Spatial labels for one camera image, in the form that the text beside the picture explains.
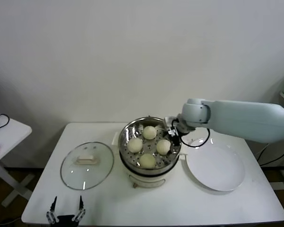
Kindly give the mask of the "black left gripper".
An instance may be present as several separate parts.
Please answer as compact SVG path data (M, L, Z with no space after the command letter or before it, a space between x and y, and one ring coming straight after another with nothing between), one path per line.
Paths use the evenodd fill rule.
M57 227L75 227L76 221L81 221L83 219L86 210L84 208L82 196L80 196L79 211L76 215L61 215L57 217L55 214L56 201L57 196L51 204L49 211L46 213L46 218L50 224L56 224Z

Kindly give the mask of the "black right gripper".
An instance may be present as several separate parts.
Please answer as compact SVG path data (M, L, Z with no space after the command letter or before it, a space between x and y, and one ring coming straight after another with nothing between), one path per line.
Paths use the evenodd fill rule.
M170 137L169 131L164 131L162 136ZM172 143L174 144L174 147L171 149L171 154L178 155L180 152L181 138L178 135L174 134L171 137L171 140L172 140Z

